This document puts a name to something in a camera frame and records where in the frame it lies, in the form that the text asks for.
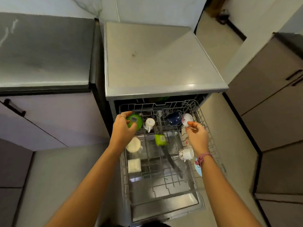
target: cabinet handle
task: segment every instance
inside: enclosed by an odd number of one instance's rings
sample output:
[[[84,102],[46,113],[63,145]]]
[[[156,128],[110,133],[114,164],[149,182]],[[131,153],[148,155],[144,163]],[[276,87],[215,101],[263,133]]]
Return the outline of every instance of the cabinet handle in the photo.
[[[295,71],[293,74],[291,74],[289,77],[286,78],[286,80],[290,80],[292,77],[294,77],[295,75],[297,75],[299,72],[302,72],[302,69],[299,69],[297,71]]]
[[[26,114],[26,111],[23,111],[22,109],[17,107],[10,99],[5,99],[3,105],[22,117],[24,117]]]
[[[298,83],[300,83],[302,80],[303,80],[303,78],[301,78],[300,80],[294,82],[294,83],[292,84],[292,86],[293,86],[293,87],[296,86],[296,85],[297,85]]]

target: dark blue cup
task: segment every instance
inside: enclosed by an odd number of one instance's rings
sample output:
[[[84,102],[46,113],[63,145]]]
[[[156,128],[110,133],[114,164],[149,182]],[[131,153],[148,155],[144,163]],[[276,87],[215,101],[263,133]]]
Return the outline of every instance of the dark blue cup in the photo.
[[[182,115],[180,112],[174,112],[167,117],[169,124],[172,126],[178,125],[182,122]]]

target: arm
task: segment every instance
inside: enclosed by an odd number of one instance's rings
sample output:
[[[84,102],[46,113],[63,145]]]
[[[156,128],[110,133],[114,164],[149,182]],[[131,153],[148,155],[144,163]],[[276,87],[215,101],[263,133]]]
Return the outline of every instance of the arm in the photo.
[[[195,155],[209,153],[208,132],[197,122],[188,124],[195,128],[186,128]],[[205,190],[218,226],[261,226],[210,155],[204,156],[201,168]]]
[[[130,114],[131,112],[123,112],[121,115],[117,115],[108,148],[45,227],[91,227],[95,225],[114,167],[136,132],[136,123],[133,123],[131,128],[127,126],[125,118]]]

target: bracelet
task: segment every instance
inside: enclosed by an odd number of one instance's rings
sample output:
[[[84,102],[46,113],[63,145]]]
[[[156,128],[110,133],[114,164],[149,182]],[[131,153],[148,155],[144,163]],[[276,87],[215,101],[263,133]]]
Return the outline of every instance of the bracelet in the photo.
[[[213,157],[211,153],[201,154],[201,155],[198,157],[198,159],[195,161],[195,164],[198,165],[198,166],[200,166],[201,163],[204,162],[204,156],[205,156],[205,155],[208,155],[208,154],[209,154],[211,157]]]

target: dishwasher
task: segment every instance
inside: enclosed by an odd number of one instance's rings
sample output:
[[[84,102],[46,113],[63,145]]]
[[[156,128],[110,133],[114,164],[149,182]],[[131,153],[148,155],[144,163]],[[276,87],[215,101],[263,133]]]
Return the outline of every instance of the dishwasher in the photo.
[[[105,96],[113,119],[124,111],[153,118],[148,133],[135,134],[141,149],[120,157],[122,198],[130,226],[151,220],[166,221],[193,210],[205,209],[193,161],[179,158],[185,128],[171,125],[174,112],[189,113],[208,130],[209,149],[226,174],[201,105],[211,93],[227,84],[189,27],[132,23],[104,23]],[[156,145],[155,134],[164,133],[166,150]],[[128,160],[140,159],[141,171],[128,173]]]

